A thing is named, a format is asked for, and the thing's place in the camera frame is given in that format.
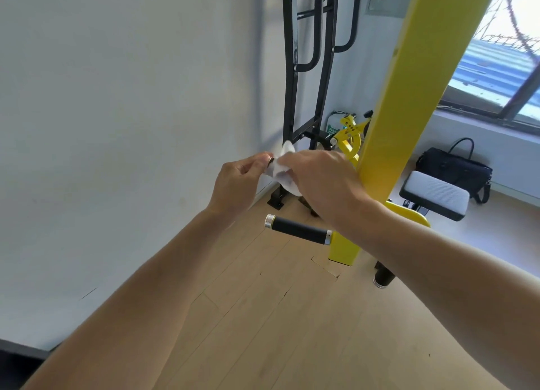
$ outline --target yellow metal post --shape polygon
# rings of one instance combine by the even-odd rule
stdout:
[[[411,0],[358,173],[385,202],[491,0]],[[352,265],[359,248],[334,233],[328,259]]]

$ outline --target forearm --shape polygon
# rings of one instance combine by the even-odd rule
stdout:
[[[511,388],[540,383],[540,281],[492,255],[359,206],[343,234],[404,282],[460,344]]]
[[[194,282],[229,224],[199,213],[64,341],[25,389],[152,388],[194,299]]]

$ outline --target black duffel bag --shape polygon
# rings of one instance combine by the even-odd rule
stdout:
[[[452,154],[455,146],[464,140],[471,142],[469,158]],[[489,199],[493,170],[485,164],[471,160],[473,151],[474,141],[469,137],[456,141],[448,152],[431,147],[416,161],[416,171],[457,185],[469,191],[470,198],[474,198],[476,203],[485,204]],[[480,198],[479,193],[482,189],[484,196]]]

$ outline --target gray padded seat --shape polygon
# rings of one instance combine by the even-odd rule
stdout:
[[[469,192],[420,171],[413,171],[401,187],[400,196],[454,221],[465,216]]]

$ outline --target wipe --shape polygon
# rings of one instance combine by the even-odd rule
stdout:
[[[290,168],[278,164],[278,158],[280,156],[282,156],[283,154],[287,154],[288,152],[295,151],[296,150],[294,149],[293,143],[291,143],[290,141],[285,141],[283,143],[283,147],[281,148],[280,154],[275,157],[274,160],[269,164],[268,168],[265,171],[265,174],[279,182],[283,186],[283,188],[285,188],[291,194],[297,197],[301,197],[302,194],[294,183],[293,178],[287,174],[287,171],[289,171]]]

